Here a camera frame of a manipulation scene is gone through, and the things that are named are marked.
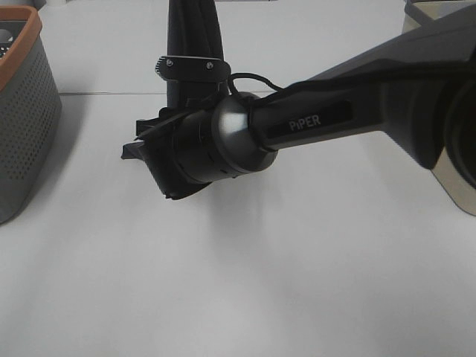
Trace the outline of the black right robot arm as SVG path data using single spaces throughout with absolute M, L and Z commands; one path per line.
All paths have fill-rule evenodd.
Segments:
M 266 97 L 237 90 L 212 1 L 170 2 L 167 39 L 155 67 L 167 106 L 137 121 L 122 156 L 168 199 L 264 170 L 281 149 L 374 131 L 428 170 L 446 153 L 475 185 L 474 5 Z

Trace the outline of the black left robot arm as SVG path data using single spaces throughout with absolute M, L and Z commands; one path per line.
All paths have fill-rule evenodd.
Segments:
M 169 2 L 167 55 L 155 72 L 167 82 L 167 106 L 199 108 L 228 95 L 231 73 L 224 61 L 214 1 Z

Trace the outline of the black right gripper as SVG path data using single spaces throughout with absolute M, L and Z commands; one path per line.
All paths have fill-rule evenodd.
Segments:
M 160 191 L 184 199 L 209 184 L 231 176 L 231 166 L 213 136 L 213 115 L 225 99 L 214 94 L 191 106 L 162 108 L 158 116 L 135 122 L 135 140 L 124 144 L 123 160 L 144 161 Z

